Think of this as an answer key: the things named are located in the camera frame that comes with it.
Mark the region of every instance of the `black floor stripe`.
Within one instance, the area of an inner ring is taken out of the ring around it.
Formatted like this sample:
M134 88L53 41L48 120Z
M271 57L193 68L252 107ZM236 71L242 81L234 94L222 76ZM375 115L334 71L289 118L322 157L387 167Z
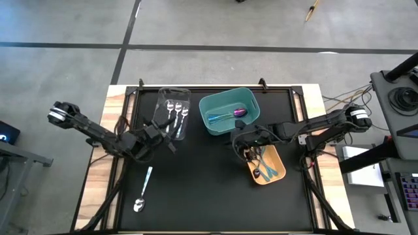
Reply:
M135 25L135 20L137 19L137 13L139 11L139 4L141 0L135 0L133 5L131 17L129 19L128 27L125 32L125 37L123 38L122 49L119 52L118 60L116 61L115 69L113 70L112 80L110 81L110 85L118 84L120 72L122 70L123 61L125 60L126 49L129 44L129 40L131 40L131 35L133 31L133 26Z
M0 47L119 49L119 48L122 47L122 44L49 43L49 42L0 42Z
M389 54L411 55L418 50L409 49L359 49L359 48L292 48L271 46L199 46L199 45L150 45L130 44L129 50L164 50L164 51L213 51L213 52L289 52L320 53L335 52L339 54Z

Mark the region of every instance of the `keyboard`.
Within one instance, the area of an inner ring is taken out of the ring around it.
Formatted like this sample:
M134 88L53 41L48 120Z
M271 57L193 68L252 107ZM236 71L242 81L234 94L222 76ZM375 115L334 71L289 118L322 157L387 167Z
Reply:
M404 209L418 212L418 174L397 172L395 176L403 194Z

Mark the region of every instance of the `wooden tray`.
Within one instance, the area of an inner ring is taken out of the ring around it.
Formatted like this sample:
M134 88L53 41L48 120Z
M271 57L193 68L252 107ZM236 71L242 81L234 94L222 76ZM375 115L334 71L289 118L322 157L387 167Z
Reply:
M272 178L270 178L270 181L266 181L262 175L260 175L257 179L254 177L253 174L253 170L255 169L255 165L258 165L259 162L258 161L253 161L253 163L247 163L248 164L248 168L249 168L249 172L250 174L253 176L253 179L256 183L258 183L259 185L266 185L269 183L273 183L275 181L281 180L285 177L286 175L286 168L283 165L279 154L277 153L276 147L274 147L274 145L269 145L266 146L266 150L264 152L263 155L263 159L264 162L271 168L273 168L275 171L277 171L278 175L277 176L273 176ZM260 171L262 171L266 176L267 176L267 171L266 168L263 166L263 164L259 165L259 169Z

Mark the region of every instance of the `concrete floor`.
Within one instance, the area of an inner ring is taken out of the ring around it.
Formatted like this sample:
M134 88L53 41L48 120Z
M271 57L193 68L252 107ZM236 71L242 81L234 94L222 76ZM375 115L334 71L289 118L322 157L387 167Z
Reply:
M131 44L418 48L414 0L323 0L304 23L308 0L143 0ZM0 42L122 44L134 0L0 1ZM22 130L17 145L53 157L36 166L14 222L30 234L69 230L91 148L76 131L49 124L55 101L78 104L99 121L119 50L0 48L0 119ZM318 83L335 96L367 84L371 72L391 69L408 55L128 50L118 84ZM386 128L376 97L375 125ZM388 132L354 134L355 144L378 144ZM408 234L405 223L378 221L383 195L349 191L356 227Z

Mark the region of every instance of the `teal plastic bin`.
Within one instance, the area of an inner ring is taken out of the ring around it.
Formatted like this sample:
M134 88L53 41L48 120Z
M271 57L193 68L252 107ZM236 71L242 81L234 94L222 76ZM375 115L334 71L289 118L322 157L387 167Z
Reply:
M209 114L228 114L237 108L245 108L248 112L244 117L233 117L217 123L209 124ZM204 125L214 136L225 134L235 128L235 120L250 124L260 116L260 107L251 90L245 87L224 91L204 97L199 102L199 109Z

